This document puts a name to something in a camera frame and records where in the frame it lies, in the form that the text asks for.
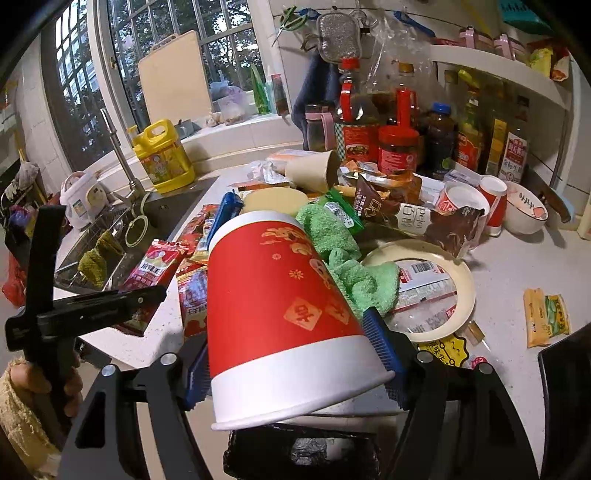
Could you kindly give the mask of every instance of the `dish rack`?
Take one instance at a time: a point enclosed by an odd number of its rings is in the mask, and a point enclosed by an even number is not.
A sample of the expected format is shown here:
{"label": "dish rack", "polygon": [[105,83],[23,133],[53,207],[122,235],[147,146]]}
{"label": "dish rack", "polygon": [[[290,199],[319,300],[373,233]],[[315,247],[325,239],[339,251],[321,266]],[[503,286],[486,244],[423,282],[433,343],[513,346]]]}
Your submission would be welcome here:
{"label": "dish rack", "polygon": [[[130,209],[119,208],[108,210],[101,214],[82,233],[74,247],[61,263],[61,266],[56,270],[54,278],[55,286],[79,294],[118,289],[145,253],[138,249],[128,248],[125,245],[125,231],[131,220],[133,220],[133,216]],[[119,255],[108,253],[103,256],[107,262],[107,279],[103,286],[98,288],[84,278],[82,273],[78,271],[77,265],[82,255],[95,247],[100,235],[107,230],[113,232],[114,227],[118,223],[121,225],[113,237],[119,242],[124,255],[120,257]]]}

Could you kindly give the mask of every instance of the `rice cooker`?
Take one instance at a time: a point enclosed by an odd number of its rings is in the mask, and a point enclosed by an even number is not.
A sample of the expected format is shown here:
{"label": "rice cooker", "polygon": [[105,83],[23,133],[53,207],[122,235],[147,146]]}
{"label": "rice cooker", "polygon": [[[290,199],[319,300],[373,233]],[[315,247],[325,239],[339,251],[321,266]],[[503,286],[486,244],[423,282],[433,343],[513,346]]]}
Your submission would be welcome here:
{"label": "rice cooker", "polygon": [[108,204],[105,189],[93,173],[75,171],[61,184],[60,203],[71,226],[82,230]]}

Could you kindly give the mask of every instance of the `red lid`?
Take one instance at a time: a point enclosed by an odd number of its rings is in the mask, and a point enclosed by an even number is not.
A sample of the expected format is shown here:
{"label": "red lid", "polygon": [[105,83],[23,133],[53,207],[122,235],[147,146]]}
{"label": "red lid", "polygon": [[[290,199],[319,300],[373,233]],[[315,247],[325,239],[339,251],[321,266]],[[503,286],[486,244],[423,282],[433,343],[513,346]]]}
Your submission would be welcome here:
{"label": "red lid", "polygon": [[386,125],[379,127],[378,138],[381,143],[400,147],[418,145],[418,132],[414,128]]}
{"label": "red lid", "polygon": [[354,57],[352,59],[343,59],[340,62],[343,70],[355,70],[359,68],[359,59]]}

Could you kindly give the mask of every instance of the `red bag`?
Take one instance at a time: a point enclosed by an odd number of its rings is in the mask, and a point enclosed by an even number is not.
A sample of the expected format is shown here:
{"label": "red bag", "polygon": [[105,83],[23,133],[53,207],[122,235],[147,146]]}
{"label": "red bag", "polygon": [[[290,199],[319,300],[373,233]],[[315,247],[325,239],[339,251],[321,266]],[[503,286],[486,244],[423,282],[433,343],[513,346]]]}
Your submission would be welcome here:
{"label": "red bag", "polygon": [[27,274],[18,264],[14,255],[8,258],[8,279],[2,286],[2,293],[16,308],[25,304],[25,286],[27,285]]}

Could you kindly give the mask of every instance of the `plastic bottle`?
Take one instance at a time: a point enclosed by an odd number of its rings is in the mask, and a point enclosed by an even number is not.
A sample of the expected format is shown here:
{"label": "plastic bottle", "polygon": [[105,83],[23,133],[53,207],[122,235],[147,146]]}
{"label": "plastic bottle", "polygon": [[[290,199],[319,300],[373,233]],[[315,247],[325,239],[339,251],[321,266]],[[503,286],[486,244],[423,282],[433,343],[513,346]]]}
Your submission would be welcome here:
{"label": "plastic bottle", "polygon": [[452,108],[435,102],[427,115],[425,151],[427,168],[434,179],[443,180],[453,168],[453,150],[456,145],[456,123],[450,116]]}
{"label": "plastic bottle", "polygon": [[524,96],[517,96],[515,116],[509,122],[509,133],[505,144],[505,153],[499,171],[501,180],[519,183],[525,168],[528,150],[527,117],[530,100]]}
{"label": "plastic bottle", "polygon": [[478,169],[482,151],[482,127],[478,120],[479,94],[477,88],[469,88],[468,101],[460,116],[457,135],[457,162],[473,171]]}

